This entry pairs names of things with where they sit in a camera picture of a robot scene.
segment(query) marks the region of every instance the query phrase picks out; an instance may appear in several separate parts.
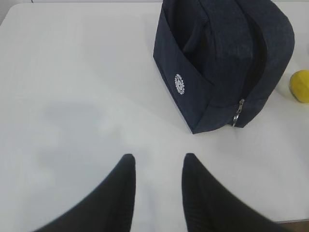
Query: bag zipper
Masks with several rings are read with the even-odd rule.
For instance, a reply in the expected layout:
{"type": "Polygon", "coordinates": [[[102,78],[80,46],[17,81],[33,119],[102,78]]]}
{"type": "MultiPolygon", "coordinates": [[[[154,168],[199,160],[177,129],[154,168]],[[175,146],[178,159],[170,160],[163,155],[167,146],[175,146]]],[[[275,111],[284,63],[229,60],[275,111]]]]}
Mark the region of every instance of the bag zipper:
{"type": "Polygon", "coordinates": [[[235,114],[235,116],[234,116],[234,118],[233,118],[233,127],[234,127],[234,126],[236,125],[236,123],[237,123],[237,120],[238,120],[239,115],[240,115],[240,113],[241,113],[241,111],[242,111],[242,107],[243,107],[244,103],[245,103],[245,100],[244,100],[244,99],[241,99],[241,100],[239,101],[238,110],[236,111],[236,114],[235,114]]]}
{"type": "Polygon", "coordinates": [[[247,13],[244,12],[244,14],[246,18],[248,19],[248,23],[252,30],[252,34],[255,38],[254,43],[256,43],[256,48],[255,48],[256,49],[256,63],[251,66],[250,70],[248,71],[248,76],[245,79],[245,83],[242,88],[241,97],[239,101],[239,107],[233,118],[233,124],[232,124],[233,127],[236,126],[237,120],[239,119],[239,115],[245,103],[245,99],[249,96],[252,89],[261,79],[264,73],[266,59],[267,59],[266,43],[264,41],[264,37],[263,37],[263,34],[260,28],[258,27],[256,22],[254,22],[254,20],[247,13]]]}

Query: navy blue bag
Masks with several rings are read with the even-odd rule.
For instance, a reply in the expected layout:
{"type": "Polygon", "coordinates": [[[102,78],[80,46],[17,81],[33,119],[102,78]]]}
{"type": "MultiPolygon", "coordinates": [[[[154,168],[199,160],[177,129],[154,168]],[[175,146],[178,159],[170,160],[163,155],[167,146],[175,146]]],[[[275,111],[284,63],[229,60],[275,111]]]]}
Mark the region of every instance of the navy blue bag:
{"type": "Polygon", "coordinates": [[[244,127],[264,107],[294,49],[270,0],[164,0],[154,59],[192,133],[244,127]]]}

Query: table surface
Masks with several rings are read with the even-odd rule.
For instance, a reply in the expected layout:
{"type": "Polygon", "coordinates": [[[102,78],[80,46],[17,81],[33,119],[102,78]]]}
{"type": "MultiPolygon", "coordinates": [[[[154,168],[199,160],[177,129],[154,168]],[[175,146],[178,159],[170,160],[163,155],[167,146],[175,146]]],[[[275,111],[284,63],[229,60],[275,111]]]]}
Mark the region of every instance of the table surface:
{"type": "Polygon", "coordinates": [[[271,220],[309,218],[309,3],[277,3],[292,60],[244,129],[192,135],[152,58],[160,3],[14,6],[0,26],[0,231],[31,231],[78,203],[124,153],[136,158],[132,231],[185,232],[181,175],[194,152],[271,220]]]}

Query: bag pocket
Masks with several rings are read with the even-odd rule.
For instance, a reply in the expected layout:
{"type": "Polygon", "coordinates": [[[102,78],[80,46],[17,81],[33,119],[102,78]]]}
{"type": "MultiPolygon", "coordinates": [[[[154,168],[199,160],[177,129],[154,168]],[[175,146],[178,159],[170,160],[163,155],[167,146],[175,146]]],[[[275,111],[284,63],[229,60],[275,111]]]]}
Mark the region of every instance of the bag pocket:
{"type": "Polygon", "coordinates": [[[209,105],[199,124],[193,131],[193,134],[213,131],[223,127],[224,125],[230,124],[238,107],[239,104],[226,107],[216,107],[209,105]]]}
{"type": "Polygon", "coordinates": [[[161,76],[191,131],[202,118],[211,98],[213,84],[201,76],[179,49],[161,9],[154,59],[161,76]]]}

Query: yellow ball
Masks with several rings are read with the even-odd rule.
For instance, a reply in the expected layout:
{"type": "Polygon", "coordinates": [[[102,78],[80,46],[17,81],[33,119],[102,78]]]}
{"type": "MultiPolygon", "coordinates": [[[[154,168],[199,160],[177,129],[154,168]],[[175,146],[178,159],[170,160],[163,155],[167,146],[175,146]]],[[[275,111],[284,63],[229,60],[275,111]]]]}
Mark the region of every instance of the yellow ball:
{"type": "Polygon", "coordinates": [[[309,103],[309,70],[295,72],[290,80],[293,95],[302,103],[309,103]]]}

